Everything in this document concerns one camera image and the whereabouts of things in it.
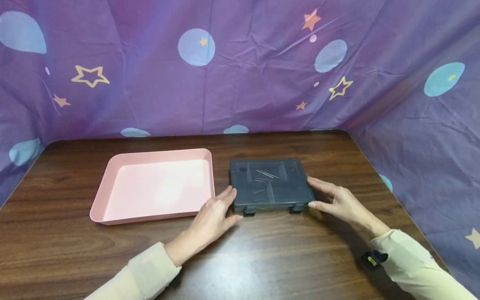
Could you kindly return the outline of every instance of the purple curtain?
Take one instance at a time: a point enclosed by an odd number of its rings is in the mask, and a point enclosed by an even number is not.
[[[51,142],[347,130],[480,296],[476,0],[3,0],[0,205]]]

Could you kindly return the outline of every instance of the transparent lid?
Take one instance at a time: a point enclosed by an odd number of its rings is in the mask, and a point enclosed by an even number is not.
[[[234,205],[295,204],[314,199],[298,159],[230,161],[230,180],[238,191]]]

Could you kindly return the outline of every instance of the wood grain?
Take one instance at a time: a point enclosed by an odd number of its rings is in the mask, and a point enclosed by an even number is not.
[[[108,227],[88,215],[111,157],[188,148],[212,152],[217,191],[228,185],[232,158],[297,157],[444,266],[343,132],[68,141],[46,149],[0,211],[0,299],[83,299],[130,258],[185,230],[192,218]],[[368,248],[363,232],[330,216],[259,212],[187,262],[159,299],[411,299],[382,270],[356,264]]]

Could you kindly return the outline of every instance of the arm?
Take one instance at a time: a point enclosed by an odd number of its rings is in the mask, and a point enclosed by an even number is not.
[[[229,186],[209,199],[186,231],[169,244],[157,243],[132,258],[115,277],[86,299],[150,300],[157,297],[188,259],[241,220],[237,215],[225,218],[236,195],[237,190]]]
[[[349,190],[310,177],[308,183],[332,199],[332,203],[313,201],[309,206],[365,230],[372,238],[372,246],[388,254],[387,261],[382,265],[390,279],[402,290],[417,299],[425,300],[477,299],[440,268],[418,242],[400,230],[390,229],[369,212]]]

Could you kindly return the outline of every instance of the wrist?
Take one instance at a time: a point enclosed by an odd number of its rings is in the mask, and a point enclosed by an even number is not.
[[[375,217],[372,213],[370,213],[368,217],[359,221],[357,225],[369,234],[370,239],[377,238],[390,231],[390,227],[379,218]]]
[[[177,267],[183,265],[202,249],[200,242],[189,231],[183,231],[173,241],[165,245],[165,252]]]

